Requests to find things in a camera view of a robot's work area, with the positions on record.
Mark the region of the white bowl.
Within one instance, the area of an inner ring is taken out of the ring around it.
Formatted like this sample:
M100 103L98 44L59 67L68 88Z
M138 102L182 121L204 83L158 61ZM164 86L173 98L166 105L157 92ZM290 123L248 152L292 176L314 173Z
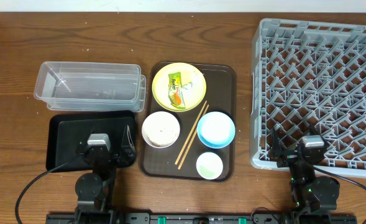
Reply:
M154 148L171 146L180 135L180 124L171 113L158 111L150 114L142 125L144 141Z

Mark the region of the light blue bowl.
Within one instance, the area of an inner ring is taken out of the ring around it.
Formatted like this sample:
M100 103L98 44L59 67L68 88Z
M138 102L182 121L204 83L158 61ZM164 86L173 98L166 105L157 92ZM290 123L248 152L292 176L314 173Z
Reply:
M233 120L227 114L218 111L205 114L199 120L196 130L199 140L213 149L228 146L236 133Z

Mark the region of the small white green cup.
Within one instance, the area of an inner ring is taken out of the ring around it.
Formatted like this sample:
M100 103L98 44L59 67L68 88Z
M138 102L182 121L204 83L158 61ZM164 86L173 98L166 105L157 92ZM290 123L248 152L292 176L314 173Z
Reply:
M223 168L222 159L213 152L202 153L196 161L198 174L207 180L217 179L221 175Z

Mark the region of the green snack wrapper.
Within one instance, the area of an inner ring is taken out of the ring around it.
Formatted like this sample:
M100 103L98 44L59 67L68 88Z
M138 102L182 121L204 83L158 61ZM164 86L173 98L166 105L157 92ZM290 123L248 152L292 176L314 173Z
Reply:
M186 106L181 88L181 73L175 72L168 74L168 98L173 107L185 109Z

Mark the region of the white tissue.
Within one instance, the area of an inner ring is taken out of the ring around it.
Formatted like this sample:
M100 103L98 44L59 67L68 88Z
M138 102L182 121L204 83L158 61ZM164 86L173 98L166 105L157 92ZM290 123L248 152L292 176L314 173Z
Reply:
M183 73L181 80L184 98L199 97L203 94L203 74L201 72Z

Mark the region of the pile of rice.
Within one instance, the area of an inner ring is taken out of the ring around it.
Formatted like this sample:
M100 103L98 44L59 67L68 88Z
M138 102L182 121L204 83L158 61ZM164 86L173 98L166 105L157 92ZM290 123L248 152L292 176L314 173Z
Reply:
M178 131L171 127L153 127L147 133L150 143L157 147L167 147L178 137Z

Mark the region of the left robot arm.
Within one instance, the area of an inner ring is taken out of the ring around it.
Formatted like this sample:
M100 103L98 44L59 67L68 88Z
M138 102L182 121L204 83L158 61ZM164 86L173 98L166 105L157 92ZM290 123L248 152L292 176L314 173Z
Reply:
M112 206L112 195L116 170L131 166L137 155L129 125L118 145L112 146L106 133L93 133L76 152L92 172L76 181L78 205L73 223L125 223L124 214Z

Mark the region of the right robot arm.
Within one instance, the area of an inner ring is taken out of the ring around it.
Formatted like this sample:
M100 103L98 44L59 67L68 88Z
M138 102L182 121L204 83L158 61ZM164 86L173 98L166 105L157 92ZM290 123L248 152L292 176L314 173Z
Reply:
M313 126L293 150L283 149L277 131L272 129L269 157L277 167L291 174L292 198L297 207L280 217L279 223L331 223L337 209L340 183L332 177L316 176L315 165L324 159L329 144Z

